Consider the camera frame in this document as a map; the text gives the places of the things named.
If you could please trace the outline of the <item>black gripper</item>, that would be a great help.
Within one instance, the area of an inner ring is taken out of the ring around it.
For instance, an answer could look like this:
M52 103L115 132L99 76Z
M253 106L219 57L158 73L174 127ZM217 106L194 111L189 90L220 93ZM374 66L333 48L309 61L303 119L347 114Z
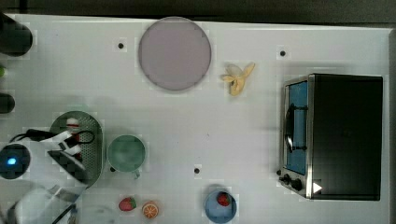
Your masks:
M69 131L64 131L58 133L51 138L42 140L42 143L55 143L59 144L65 141L67 138L72 137ZM76 180L83 184L88 183L88 172L84 165L75 159L73 156L81 152L81 147L79 145L69 146L64 144L64 151L49 151L48 154L63 168L73 176Z

